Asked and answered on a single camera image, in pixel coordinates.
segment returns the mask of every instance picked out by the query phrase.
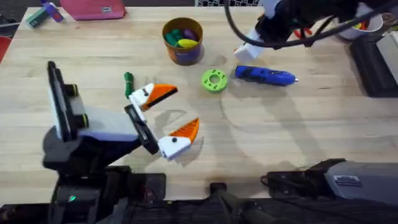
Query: green object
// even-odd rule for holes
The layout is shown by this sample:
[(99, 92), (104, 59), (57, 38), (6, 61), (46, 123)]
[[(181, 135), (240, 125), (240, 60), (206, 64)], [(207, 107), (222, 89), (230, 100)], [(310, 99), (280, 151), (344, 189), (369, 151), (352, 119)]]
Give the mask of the green object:
[(175, 45), (177, 44), (177, 39), (171, 33), (166, 34), (164, 38), (171, 46), (175, 47)]
[(76, 199), (76, 196), (74, 196), (74, 195), (69, 196), (69, 202), (72, 202), (72, 201), (74, 201), (75, 199)]
[(172, 35), (176, 38), (177, 41), (179, 41), (183, 38), (181, 31), (179, 29), (172, 30)]
[(216, 93), (226, 88), (228, 78), (220, 69), (210, 69), (201, 77), (201, 83), (206, 90)]
[(124, 74), (124, 80), (126, 81), (126, 91), (124, 92), (124, 95), (128, 99), (129, 95), (134, 92), (134, 77), (131, 73), (126, 72)]
[(49, 17), (49, 14), (45, 10), (45, 8), (42, 7), (37, 12), (35, 12), (35, 14), (29, 16), (29, 18), (26, 19), (26, 23), (30, 28), (34, 29), (34, 28), (38, 27), (39, 25), (41, 25), (43, 23), (43, 21), (46, 20), (46, 18), (48, 18), (48, 17)]

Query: cup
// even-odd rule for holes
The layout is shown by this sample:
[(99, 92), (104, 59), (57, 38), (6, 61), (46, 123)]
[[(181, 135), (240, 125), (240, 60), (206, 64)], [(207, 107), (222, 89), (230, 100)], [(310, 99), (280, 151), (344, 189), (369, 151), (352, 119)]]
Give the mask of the cup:
[[(360, 3), (359, 7), (356, 11), (356, 17), (362, 16), (367, 14), (368, 12), (371, 12), (372, 9), (368, 7), (365, 3)], [(335, 19), (333, 23), (338, 26), (339, 22), (338, 19)], [(369, 26), (368, 29), (366, 30), (361, 30), (355, 27), (351, 27), (349, 29), (346, 29), (344, 31), (341, 31), (338, 33), (338, 35), (346, 40), (354, 40), (364, 34), (369, 34), (372, 32), (375, 32), (379, 30), (383, 26), (383, 19), (380, 14), (372, 17), (369, 21)]]
[[(190, 29), (198, 36), (198, 44), (189, 48), (180, 48), (170, 45), (165, 40), (165, 35), (170, 33), (174, 29), (184, 30)], [(169, 52), (170, 58), (178, 65), (193, 65), (200, 61), (203, 56), (203, 47), (201, 44), (203, 38), (203, 30), (200, 24), (190, 18), (179, 17), (172, 19), (163, 26), (163, 40), (166, 45), (167, 51)]]

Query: white label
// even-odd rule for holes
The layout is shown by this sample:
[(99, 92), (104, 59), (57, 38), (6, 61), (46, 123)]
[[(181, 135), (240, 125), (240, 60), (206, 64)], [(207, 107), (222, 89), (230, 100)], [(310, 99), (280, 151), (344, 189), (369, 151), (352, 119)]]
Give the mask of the white label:
[(103, 13), (112, 12), (112, 8), (108, 7), (101, 7)]

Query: white cup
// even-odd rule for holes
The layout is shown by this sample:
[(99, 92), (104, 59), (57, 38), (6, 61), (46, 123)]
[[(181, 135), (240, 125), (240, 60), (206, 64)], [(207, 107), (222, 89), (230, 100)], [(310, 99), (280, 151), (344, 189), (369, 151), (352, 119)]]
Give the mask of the white cup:
[[(358, 6), (358, 9), (356, 11), (356, 17), (362, 16), (371, 11), (372, 11), (372, 9), (370, 7), (368, 7), (365, 3), (360, 3)], [(337, 18), (335, 20), (333, 20), (333, 23), (335, 26), (340, 25)], [(369, 34), (369, 33), (375, 32), (375, 31), (379, 30), (382, 26), (383, 26), (383, 19), (382, 19), (381, 15), (378, 14), (370, 19), (369, 26), (368, 26), (367, 30), (361, 30), (361, 29), (357, 29), (355, 27), (351, 27), (344, 31), (341, 31), (340, 33), (338, 33), (338, 35), (347, 40), (354, 40), (355, 38), (358, 38), (364, 34)]]

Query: green pen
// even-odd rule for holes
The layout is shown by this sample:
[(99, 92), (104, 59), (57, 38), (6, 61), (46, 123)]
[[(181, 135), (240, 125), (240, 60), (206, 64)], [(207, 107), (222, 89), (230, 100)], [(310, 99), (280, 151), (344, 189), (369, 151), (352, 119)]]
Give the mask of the green pen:
[(129, 95), (134, 92), (134, 77), (131, 73), (126, 72), (124, 74), (124, 80), (126, 81), (126, 91), (124, 92), (124, 95), (128, 99)]

